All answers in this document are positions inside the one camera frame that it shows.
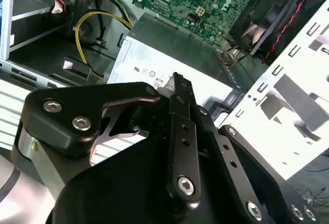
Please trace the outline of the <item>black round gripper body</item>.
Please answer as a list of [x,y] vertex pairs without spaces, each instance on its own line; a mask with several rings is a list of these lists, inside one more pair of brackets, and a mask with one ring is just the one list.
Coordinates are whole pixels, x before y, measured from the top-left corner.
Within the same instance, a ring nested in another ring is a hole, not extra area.
[[52,222],[240,223],[191,108],[185,115],[169,106],[160,135],[77,175],[60,193]]

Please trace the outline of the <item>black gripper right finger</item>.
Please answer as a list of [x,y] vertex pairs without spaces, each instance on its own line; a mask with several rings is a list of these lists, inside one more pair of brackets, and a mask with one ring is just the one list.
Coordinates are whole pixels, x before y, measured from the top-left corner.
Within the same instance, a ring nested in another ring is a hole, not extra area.
[[197,131],[224,177],[240,223],[318,223],[314,209],[232,126],[214,126],[198,105]]

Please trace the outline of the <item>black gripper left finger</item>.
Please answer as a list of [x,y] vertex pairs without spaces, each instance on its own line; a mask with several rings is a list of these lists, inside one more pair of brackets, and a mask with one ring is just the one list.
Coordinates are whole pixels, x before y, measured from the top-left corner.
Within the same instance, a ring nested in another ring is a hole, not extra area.
[[136,143],[160,135],[169,106],[187,115],[192,84],[174,73],[164,91],[144,82],[78,86],[30,93],[22,112],[22,145],[55,196],[79,174]]

